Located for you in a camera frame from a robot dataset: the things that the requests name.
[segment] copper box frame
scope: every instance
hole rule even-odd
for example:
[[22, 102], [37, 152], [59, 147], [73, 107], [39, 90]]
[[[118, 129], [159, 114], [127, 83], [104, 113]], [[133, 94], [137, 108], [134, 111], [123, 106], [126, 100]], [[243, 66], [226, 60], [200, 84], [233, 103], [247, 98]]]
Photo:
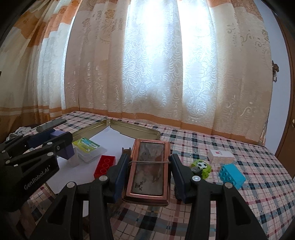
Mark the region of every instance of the copper box frame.
[[122, 198], [126, 202], [136, 203], [136, 204], [144, 204], [144, 205], [152, 205], [152, 206], [167, 206], [170, 201], [170, 174], [169, 174], [169, 160], [168, 156], [170, 155], [170, 143], [159, 140], [147, 140], [147, 139], [136, 139], [133, 144], [131, 161], [137, 161], [139, 155], [140, 144], [142, 142], [151, 142], [158, 143], [164, 145], [164, 161], [163, 163], [164, 174], [163, 174], [163, 194], [161, 196], [155, 195], [144, 195], [144, 194], [136, 194], [132, 192], [136, 163], [131, 163], [130, 174], [128, 176], [128, 182], [125, 183], [124, 191]]

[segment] screw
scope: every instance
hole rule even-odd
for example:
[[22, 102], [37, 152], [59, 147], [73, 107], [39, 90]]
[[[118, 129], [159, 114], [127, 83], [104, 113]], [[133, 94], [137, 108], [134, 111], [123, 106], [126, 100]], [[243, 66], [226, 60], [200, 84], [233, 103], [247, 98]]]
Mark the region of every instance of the screw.
[[74, 185], [75, 185], [74, 182], [68, 182], [67, 187], [68, 187], [68, 188], [72, 188]]
[[226, 188], [232, 188], [232, 184], [231, 184], [230, 182], [226, 182], [226, 183], [224, 184], [224, 186], [225, 186]]
[[99, 177], [99, 180], [104, 182], [104, 181], [108, 180], [108, 176], [102, 175], [102, 176]]
[[193, 176], [192, 180], [195, 181], [195, 182], [198, 182], [198, 181], [201, 180], [201, 178], [199, 176]]

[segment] painted picture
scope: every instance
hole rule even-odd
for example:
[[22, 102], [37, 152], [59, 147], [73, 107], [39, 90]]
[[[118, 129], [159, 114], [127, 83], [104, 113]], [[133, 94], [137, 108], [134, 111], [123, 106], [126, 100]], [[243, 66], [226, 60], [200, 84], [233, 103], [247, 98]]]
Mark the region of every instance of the painted picture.
[[[164, 161], [164, 144], [141, 142], [138, 161]], [[137, 164], [132, 192], [136, 194], [161, 196], [163, 194], [164, 164]]]

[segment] smartphone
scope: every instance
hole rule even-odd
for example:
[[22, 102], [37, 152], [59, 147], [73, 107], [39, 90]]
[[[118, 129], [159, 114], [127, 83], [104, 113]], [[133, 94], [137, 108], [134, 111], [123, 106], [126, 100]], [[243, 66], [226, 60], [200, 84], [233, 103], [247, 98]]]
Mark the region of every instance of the smartphone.
[[54, 119], [50, 122], [47, 122], [47, 123], [44, 123], [40, 126], [38, 126], [36, 128], [36, 131], [37, 132], [43, 132], [49, 128], [54, 128], [54, 127], [57, 127], [58, 125], [61, 125], [63, 123], [65, 123], [67, 120], [66, 119], [63, 119], [63, 118], [57, 118], [57, 119]]

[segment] plaid bedsheet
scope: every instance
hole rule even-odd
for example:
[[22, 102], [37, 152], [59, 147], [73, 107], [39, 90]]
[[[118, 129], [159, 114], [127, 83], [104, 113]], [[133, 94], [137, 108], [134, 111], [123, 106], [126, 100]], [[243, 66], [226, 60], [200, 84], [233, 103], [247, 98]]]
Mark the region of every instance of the plaid bedsheet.
[[[85, 112], [64, 115], [67, 122], [58, 126], [71, 133], [106, 119]], [[172, 153], [177, 153], [184, 165], [194, 159], [207, 161], [209, 149], [227, 150], [234, 154], [234, 164], [244, 174], [246, 181], [239, 190], [260, 222], [267, 237], [279, 239], [295, 215], [295, 183], [282, 164], [264, 147], [228, 140], [220, 136], [139, 123], [128, 119], [122, 121], [138, 124], [161, 132], [161, 140], [171, 143]], [[222, 183], [218, 177], [219, 164], [211, 164], [208, 182]], [[191, 205], [177, 201], [171, 185], [171, 201], [167, 207], [151, 207], [122, 203], [111, 217], [114, 239], [184, 239]], [[36, 221], [44, 214], [54, 195], [44, 185], [29, 201]], [[210, 237], [215, 239], [216, 204], [211, 202]]]

